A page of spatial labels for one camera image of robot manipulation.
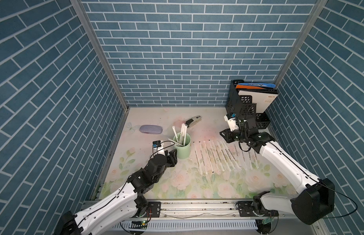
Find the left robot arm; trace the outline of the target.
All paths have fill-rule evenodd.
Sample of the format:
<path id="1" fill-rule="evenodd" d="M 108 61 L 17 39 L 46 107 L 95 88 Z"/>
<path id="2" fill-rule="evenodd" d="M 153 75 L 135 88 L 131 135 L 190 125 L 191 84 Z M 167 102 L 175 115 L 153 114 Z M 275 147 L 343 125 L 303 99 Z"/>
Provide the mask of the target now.
<path id="1" fill-rule="evenodd" d="M 145 168 L 129 176 L 123 186 L 98 203 L 73 214 L 64 213 L 54 230 L 55 235 L 101 235 L 121 221 L 141 216 L 148 201 L 144 194 L 177 164 L 177 150 L 152 157 Z"/>

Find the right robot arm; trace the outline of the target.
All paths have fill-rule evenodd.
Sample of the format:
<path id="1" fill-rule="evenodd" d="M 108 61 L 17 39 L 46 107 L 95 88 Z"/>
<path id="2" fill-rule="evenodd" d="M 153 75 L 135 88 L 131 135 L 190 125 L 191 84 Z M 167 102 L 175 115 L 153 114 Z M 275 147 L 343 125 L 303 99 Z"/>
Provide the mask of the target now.
<path id="1" fill-rule="evenodd" d="M 258 216 L 267 211 L 287 212 L 301 222 L 312 225 L 333 212 L 335 185 L 321 179 L 294 160 L 267 132 L 247 134 L 245 131 L 225 129 L 220 132 L 224 140 L 245 143 L 273 164 L 292 184 L 295 195 L 282 196 L 264 191 L 253 197 L 252 209 Z"/>

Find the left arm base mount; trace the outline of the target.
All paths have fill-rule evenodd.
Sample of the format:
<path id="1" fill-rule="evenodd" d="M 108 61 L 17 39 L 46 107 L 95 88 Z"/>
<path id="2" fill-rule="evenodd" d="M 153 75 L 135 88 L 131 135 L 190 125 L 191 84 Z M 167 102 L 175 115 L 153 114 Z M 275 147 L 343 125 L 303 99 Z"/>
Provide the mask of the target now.
<path id="1" fill-rule="evenodd" d="M 150 201 L 146 209 L 141 212 L 137 212 L 135 218 L 159 218 L 161 211 L 161 202 L 160 201 Z"/>

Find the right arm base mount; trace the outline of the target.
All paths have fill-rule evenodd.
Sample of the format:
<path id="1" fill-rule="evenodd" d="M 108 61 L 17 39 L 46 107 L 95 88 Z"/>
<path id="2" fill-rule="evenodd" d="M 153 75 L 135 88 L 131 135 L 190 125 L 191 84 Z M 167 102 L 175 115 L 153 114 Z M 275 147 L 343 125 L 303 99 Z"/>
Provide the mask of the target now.
<path id="1" fill-rule="evenodd" d="M 278 211 L 265 209 L 260 202 L 238 201 L 235 208 L 239 211 L 240 217 L 277 217 Z"/>

